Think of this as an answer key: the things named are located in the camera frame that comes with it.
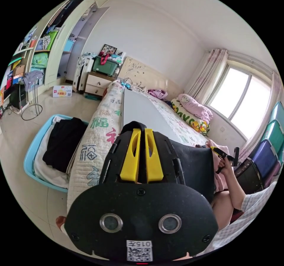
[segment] headboard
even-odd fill
[[[172,100],[177,98],[183,90],[172,80],[164,76],[162,73],[148,67],[147,65],[131,58],[126,57],[120,69],[119,78],[130,78],[132,82],[141,86],[146,86],[147,89],[161,89],[167,91],[166,99]]]

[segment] hand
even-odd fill
[[[230,172],[233,171],[232,166],[231,166],[231,163],[230,163],[230,161],[228,160],[227,157],[225,157],[225,159],[221,159],[221,161],[220,161],[219,164],[218,164],[218,168],[220,168],[220,167],[222,168],[222,169],[221,169],[221,173],[222,173],[223,175],[225,175],[226,173],[230,173]]]

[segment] curtain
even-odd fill
[[[239,154],[240,163],[242,163],[250,155],[250,153],[253,151],[253,149],[257,146],[257,144],[261,140],[263,133],[265,132],[266,126],[268,124],[271,111],[273,107],[275,106],[275,104],[280,100],[281,94],[283,92],[284,92],[284,89],[283,89],[283,83],[281,81],[281,78],[276,72],[273,71],[270,97],[269,97],[268,105],[266,108],[266,112],[254,136],[252,136],[245,143],[245,145],[241,148],[240,154]]]
[[[226,49],[213,49],[199,73],[188,95],[197,102],[205,104],[226,66],[228,52]]]

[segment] pink clothing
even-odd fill
[[[228,149],[227,146],[219,146],[216,143],[214,143],[212,140],[208,140],[205,143],[205,146],[207,148],[217,147],[217,148],[221,149],[222,151],[224,151],[227,155],[229,155],[229,149]],[[213,153],[213,163],[214,163],[214,182],[215,182],[215,186],[216,186],[215,191],[216,192],[223,191],[224,189],[228,189],[225,177],[221,173],[219,173],[219,174],[216,173],[216,171],[218,170],[218,164],[219,164],[221,159],[213,151],[212,151],[212,153]]]
[[[213,118],[211,110],[202,104],[199,104],[194,98],[187,94],[180,94],[178,99],[181,105],[191,114],[197,118],[205,121],[207,124]]]
[[[148,94],[160,100],[163,100],[168,95],[164,90],[148,90]]]

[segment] ceiling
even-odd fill
[[[255,31],[219,0],[132,0],[166,14],[187,29],[204,49],[225,48],[249,55],[277,70]]]

